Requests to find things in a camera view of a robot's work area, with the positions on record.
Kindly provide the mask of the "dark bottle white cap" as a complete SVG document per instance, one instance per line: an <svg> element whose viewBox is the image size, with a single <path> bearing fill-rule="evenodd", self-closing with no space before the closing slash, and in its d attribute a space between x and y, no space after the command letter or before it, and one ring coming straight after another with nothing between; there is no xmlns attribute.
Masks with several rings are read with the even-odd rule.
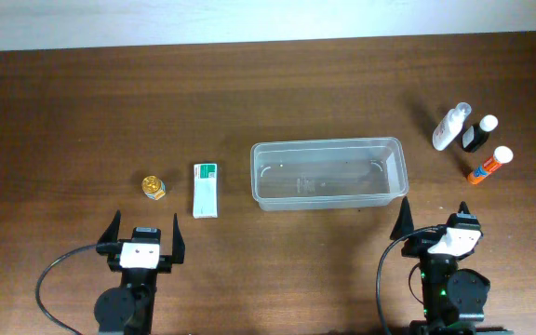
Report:
<svg viewBox="0 0 536 335"><path fill-rule="evenodd" d="M485 115L479 122L471 125L462 135L462 149L467 153L475 152L489 138L489 134L499 124L495 115Z"/></svg>

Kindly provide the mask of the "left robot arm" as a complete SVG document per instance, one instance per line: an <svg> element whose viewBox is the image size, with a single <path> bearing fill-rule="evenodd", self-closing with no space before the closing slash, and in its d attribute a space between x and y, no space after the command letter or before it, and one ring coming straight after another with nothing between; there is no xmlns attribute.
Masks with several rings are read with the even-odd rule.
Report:
<svg viewBox="0 0 536 335"><path fill-rule="evenodd" d="M100 236L96 251L107 258L109 269L121 274L118 287L105 290L94 306L101 335L149 334L152 332L157 277L184 263L185 243L178 217L173 217L172 250L160 251L162 232L136 227L129 239L118 237L121 213L117 211Z"/></svg>

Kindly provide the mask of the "small gold lid jar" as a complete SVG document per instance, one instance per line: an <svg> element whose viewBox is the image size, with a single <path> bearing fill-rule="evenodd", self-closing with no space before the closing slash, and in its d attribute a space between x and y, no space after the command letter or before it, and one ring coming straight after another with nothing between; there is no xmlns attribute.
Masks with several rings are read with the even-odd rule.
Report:
<svg viewBox="0 0 536 335"><path fill-rule="evenodd" d="M141 182L144 194L153 200L159 200L166 194L165 184L156 176L145 177Z"/></svg>

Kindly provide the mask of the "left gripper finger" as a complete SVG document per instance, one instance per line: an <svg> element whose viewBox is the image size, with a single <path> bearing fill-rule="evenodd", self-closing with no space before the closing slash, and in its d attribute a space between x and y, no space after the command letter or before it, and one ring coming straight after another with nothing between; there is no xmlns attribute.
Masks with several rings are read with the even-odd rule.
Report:
<svg viewBox="0 0 536 335"><path fill-rule="evenodd" d="M172 250L171 250L171 262L173 264L183 264L185 257L185 243L179 227L178 215L174 214L173 217L173 231L172 231Z"/></svg>
<svg viewBox="0 0 536 335"><path fill-rule="evenodd" d="M120 221L121 221L121 212L117 210L114 214L114 217L109 224L109 226L106 228L104 233L100 236L98 243L99 244L105 244L105 243L116 243L119 233L119 227L120 227Z"/></svg>

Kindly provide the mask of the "white lotion bottle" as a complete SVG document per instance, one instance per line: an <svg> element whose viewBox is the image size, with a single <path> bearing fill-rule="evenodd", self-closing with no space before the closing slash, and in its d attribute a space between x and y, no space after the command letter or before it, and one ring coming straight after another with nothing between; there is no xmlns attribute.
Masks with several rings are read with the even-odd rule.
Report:
<svg viewBox="0 0 536 335"><path fill-rule="evenodd" d="M436 150L443 151L448 147L462 131L464 121L471 112L472 107L467 102L460 102L448 111L432 136L432 144Z"/></svg>

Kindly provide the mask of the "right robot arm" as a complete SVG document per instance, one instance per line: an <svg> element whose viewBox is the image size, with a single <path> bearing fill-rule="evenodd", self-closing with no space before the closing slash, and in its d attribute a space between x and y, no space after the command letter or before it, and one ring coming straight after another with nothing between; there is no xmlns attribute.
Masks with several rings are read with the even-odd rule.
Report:
<svg viewBox="0 0 536 335"><path fill-rule="evenodd" d="M403 243L401 255L414 258L420 271L425 319L412 321L407 334L509 334L505 328L480 328L490 281L459 261L474 253L483 237L481 225L462 202L444 224L414 227L409 200L405 197L390 234L389 253Z"/></svg>

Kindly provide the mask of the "white green medicine box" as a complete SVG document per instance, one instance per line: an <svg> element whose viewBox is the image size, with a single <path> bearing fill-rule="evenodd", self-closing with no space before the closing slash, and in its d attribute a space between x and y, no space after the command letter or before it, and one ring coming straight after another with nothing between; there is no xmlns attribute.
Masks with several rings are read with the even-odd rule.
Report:
<svg viewBox="0 0 536 335"><path fill-rule="evenodd" d="M218 165L194 165L193 216L196 219L218 217Z"/></svg>

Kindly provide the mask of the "orange tube white cap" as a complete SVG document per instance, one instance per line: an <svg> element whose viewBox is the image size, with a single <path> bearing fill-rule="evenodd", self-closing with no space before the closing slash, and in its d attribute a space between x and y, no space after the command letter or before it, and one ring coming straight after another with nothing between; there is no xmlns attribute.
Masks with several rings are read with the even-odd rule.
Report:
<svg viewBox="0 0 536 335"><path fill-rule="evenodd" d="M477 185L502 165L510 163L513 158L514 153L510 148L507 146L499 146L494 150L492 156L467 176L467 181L473 185Z"/></svg>

